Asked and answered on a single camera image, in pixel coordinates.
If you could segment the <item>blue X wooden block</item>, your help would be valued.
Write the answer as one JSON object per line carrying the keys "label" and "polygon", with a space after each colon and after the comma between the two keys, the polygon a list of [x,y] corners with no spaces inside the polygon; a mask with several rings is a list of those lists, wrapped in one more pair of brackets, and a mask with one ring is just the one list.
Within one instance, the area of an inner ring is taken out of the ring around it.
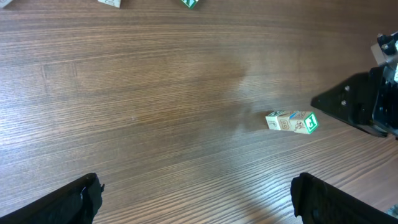
{"label": "blue X wooden block", "polygon": [[290,119],[294,117],[298,111],[283,111],[277,115],[277,121],[281,131],[293,131],[294,126],[290,123]]}

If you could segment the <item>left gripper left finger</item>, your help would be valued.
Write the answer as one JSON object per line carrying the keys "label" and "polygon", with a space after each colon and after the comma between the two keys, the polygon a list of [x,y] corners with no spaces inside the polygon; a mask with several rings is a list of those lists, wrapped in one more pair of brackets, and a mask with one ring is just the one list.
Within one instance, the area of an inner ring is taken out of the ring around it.
{"label": "left gripper left finger", "polygon": [[89,173],[50,194],[1,217],[3,224],[92,224],[102,206],[100,184],[95,173]]}

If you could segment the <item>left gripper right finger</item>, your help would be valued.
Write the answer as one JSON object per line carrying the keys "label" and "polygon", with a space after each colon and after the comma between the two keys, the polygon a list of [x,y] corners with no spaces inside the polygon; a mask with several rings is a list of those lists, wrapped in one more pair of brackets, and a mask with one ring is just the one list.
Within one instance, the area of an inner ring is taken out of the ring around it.
{"label": "left gripper right finger", "polygon": [[306,224],[397,224],[382,212],[309,173],[291,181],[294,215]]}

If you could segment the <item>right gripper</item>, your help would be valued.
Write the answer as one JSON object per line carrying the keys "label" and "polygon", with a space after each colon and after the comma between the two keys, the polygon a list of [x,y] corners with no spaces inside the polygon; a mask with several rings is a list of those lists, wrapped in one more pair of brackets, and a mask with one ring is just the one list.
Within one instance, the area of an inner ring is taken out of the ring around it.
{"label": "right gripper", "polygon": [[[397,33],[378,34],[377,44],[385,54],[397,54]],[[310,105],[372,136],[397,137],[397,63],[356,73],[314,96]]]}

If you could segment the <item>red-edged plain wooden block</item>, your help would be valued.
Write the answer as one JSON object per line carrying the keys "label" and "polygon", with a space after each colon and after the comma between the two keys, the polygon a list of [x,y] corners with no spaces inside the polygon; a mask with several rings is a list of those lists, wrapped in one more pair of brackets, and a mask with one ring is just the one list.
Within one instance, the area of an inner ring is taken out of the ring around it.
{"label": "red-edged plain wooden block", "polygon": [[279,111],[273,111],[270,114],[265,116],[269,129],[278,130],[278,131],[281,130],[281,127],[280,127],[280,124],[278,121],[278,116],[283,113],[284,113],[283,110],[279,110]]}

